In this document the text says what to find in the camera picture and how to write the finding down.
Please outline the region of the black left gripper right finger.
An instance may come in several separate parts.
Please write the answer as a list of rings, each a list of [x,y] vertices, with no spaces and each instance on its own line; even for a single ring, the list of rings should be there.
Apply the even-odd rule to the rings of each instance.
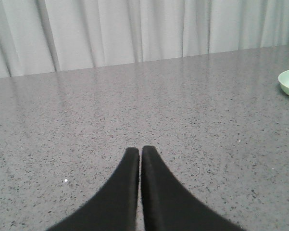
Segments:
[[[147,231],[240,231],[195,198],[172,174],[156,148],[144,146],[141,197]]]

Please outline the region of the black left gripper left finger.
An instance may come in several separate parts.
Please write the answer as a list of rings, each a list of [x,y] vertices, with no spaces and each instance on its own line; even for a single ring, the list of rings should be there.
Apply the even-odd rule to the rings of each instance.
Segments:
[[[128,147],[114,173],[82,207],[50,231],[134,231],[138,203],[139,150]]]

